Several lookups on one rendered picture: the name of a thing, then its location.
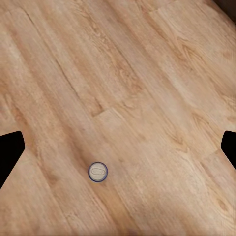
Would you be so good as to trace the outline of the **can of soda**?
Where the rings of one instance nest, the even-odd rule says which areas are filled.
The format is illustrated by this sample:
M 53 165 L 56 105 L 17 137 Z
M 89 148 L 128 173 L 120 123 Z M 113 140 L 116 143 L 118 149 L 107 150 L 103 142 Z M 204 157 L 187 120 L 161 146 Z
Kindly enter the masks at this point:
M 96 162 L 90 166 L 88 174 L 93 181 L 101 182 L 107 177 L 108 168 L 103 163 Z

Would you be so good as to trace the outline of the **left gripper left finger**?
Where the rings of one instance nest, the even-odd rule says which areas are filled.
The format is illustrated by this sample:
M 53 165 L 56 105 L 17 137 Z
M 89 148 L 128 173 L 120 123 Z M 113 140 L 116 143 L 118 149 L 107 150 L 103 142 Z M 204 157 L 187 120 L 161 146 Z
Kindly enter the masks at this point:
M 21 131 L 0 136 L 0 189 L 24 150 Z

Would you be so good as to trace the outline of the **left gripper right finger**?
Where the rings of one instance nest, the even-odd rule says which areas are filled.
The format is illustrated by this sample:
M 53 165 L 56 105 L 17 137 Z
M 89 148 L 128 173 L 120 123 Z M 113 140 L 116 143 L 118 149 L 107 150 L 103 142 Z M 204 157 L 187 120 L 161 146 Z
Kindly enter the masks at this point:
M 222 142 L 221 149 L 227 156 L 233 167 L 236 169 L 236 133 L 232 131 L 225 131 Z

